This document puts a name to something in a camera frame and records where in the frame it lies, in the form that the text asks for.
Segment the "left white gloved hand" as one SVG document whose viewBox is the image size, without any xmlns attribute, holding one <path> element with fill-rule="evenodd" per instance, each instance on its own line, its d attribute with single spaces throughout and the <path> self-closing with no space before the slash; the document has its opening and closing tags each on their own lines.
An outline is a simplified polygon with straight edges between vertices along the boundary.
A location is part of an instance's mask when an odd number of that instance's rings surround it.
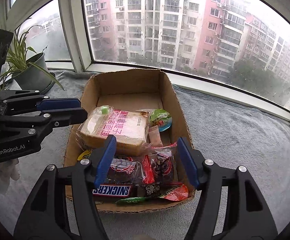
<svg viewBox="0 0 290 240">
<path fill-rule="evenodd" d="M 20 178 L 18 158 L 0 163 L 0 194 L 6 194 L 10 180 L 17 181 Z"/>
</svg>

